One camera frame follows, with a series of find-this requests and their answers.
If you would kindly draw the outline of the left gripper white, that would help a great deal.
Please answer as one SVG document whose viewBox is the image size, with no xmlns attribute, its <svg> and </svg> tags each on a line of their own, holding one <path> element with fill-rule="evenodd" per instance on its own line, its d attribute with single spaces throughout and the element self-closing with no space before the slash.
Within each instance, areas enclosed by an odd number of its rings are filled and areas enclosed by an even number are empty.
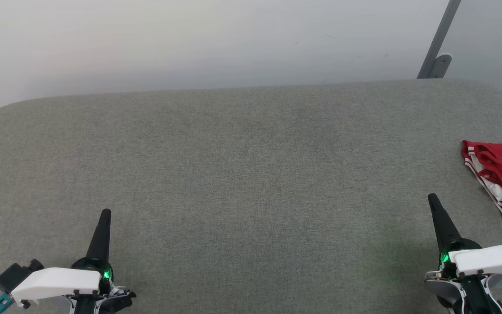
<svg viewBox="0 0 502 314">
<path fill-rule="evenodd" d="M 86 258 L 78 259 L 70 268 L 50 267 L 26 277 L 11 296 L 16 301 L 38 301 L 54 297 L 108 295 L 114 280 L 109 264 L 110 209 L 103 209 L 93 232 Z"/>
</svg>

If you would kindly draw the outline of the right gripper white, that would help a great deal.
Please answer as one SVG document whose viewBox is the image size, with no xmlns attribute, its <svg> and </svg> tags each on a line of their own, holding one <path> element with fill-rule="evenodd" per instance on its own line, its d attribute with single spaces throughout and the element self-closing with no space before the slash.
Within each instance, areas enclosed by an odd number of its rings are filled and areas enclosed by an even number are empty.
<svg viewBox="0 0 502 314">
<path fill-rule="evenodd" d="M 436 194 L 428 195 L 434 223 L 438 250 L 442 252 L 451 242 L 461 239 L 446 209 Z M 502 275 L 502 245 L 482 249 L 463 249 L 441 254 L 441 268 L 448 270 L 448 277 Z"/>
</svg>

